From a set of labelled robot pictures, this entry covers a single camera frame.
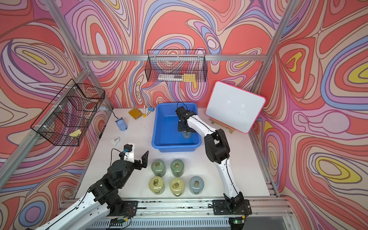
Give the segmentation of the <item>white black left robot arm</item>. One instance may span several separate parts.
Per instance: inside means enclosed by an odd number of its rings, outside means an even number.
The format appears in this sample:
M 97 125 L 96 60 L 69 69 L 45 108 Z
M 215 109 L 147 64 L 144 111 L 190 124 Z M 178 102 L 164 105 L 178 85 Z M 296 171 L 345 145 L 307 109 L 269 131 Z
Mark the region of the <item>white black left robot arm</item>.
M 136 215 L 137 201 L 127 201 L 118 194 L 134 170 L 148 166 L 149 151 L 141 160 L 128 160 L 134 152 L 123 151 L 120 159 L 111 163 L 107 173 L 92 184 L 85 195 L 54 219 L 38 227 L 38 230 L 85 230 L 94 222 L 108 216 L 121 216 L 126 220 Z

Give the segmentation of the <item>green tea canister back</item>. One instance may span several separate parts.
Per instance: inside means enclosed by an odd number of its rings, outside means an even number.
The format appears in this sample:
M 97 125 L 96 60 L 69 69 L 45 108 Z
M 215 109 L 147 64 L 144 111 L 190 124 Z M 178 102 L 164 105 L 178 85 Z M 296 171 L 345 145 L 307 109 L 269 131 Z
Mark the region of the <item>green tea canister back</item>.
M 179 159 L 175 159 L 170 164 L 172 175 L 175 177 L 181 177 L 184 174 L 185 164 Z

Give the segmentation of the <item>yellow-green tea canister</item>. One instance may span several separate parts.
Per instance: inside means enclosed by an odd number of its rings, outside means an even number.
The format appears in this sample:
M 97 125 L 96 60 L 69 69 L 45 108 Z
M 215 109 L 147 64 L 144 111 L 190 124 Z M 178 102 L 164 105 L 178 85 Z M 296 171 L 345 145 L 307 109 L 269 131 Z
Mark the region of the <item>yellow-green tea canister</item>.
M 180 196 L 185 189 L 185 182 L 179 177 L 174 178 L 170 182 L 169 188 L 175 196 Z
M 164 181 L 161 177 L 155 176 L 149 181 L 149 189 L 156 195 L 160 195 L 164 191 Z

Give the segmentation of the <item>blue-grey tea canister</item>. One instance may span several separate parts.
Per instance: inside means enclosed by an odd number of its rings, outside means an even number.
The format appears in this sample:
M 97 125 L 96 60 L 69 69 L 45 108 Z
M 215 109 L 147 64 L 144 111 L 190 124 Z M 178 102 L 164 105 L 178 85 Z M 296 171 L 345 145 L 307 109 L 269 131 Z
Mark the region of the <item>blue-grey tea canister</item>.
M 199 195 L 203 191 L 204 186 L 204 180 L 199 176 L 193 176 L 189 181 L 190 191 L 195 195 Z

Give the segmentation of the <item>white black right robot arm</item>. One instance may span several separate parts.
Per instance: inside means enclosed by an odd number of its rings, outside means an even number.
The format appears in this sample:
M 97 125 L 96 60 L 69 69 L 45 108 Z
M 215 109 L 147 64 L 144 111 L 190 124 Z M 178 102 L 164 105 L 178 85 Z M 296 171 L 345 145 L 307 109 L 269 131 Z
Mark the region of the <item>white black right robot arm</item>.
M 225 209 L 231 214 L 240 211 L 242 215 L 251 214 L 250 206 L 245 204 L 230 165 L 230 147 L 222 129 L 206 124 L 193 111 L 183 107 L 176 109 L 179 118 L 178 131 L 197 133 L 203 137 L 207 158 L 216 166 L 224 187 Z

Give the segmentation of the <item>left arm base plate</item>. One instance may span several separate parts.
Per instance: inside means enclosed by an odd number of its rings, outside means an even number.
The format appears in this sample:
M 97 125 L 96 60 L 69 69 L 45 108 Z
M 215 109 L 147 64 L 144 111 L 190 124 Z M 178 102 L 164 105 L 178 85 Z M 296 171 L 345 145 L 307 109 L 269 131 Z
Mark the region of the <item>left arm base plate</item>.
M 109 216 L 129 216 L 134 217 L 138 209 L 138 201 L 125 200 L 119 201 L 110 208 Z

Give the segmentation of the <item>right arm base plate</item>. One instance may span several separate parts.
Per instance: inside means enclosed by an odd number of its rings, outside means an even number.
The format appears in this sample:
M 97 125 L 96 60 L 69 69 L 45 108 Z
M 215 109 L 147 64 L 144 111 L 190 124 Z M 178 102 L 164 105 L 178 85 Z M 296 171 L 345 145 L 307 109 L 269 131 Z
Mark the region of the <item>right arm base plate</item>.
M 225 200 L 213 200 L 209 207 L 213 209 L 214 215 L 252 215 L 252 208 L 248 199 L 244 199 L 242 203 L 235 209 L 230 210 Z

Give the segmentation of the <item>green tea canister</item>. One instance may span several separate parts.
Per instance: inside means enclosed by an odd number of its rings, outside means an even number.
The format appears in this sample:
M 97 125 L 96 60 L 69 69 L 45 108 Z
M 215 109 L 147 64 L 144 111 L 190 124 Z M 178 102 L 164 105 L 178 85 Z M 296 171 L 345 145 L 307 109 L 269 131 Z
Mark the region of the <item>green tea canister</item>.
M 179 159 L 175 159 L 170 164 L 172 175 L 175 177 L 181 177 L 184 174 L 185 164 Z
M 151 169 L 155 176 L 163 177 L 166 174 L 166 166 L 162 160 L 155 160 L 151 164 Z

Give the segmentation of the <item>light blue tea canister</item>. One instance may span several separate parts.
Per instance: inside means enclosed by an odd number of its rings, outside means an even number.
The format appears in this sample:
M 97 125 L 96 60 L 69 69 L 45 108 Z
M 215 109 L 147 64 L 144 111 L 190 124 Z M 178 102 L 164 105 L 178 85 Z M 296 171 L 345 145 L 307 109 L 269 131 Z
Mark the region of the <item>light blue tea canister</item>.
M 182 136 L 185 139 L 190 139 L 192 137 L 193 133 L 192 132 L 186 132 L 186 131 L 182 131 Z

